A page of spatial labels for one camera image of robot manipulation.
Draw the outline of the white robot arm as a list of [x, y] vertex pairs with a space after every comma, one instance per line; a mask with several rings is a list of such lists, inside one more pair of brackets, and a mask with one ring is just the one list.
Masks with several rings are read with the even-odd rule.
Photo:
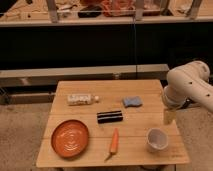
[[187, 99], [213, 113], [213, 85], [209, 84], [210, 69], [205, 62], [192, 61], [168, 71], [168, 85], [163, 88], [164, 124], [169, 125]]

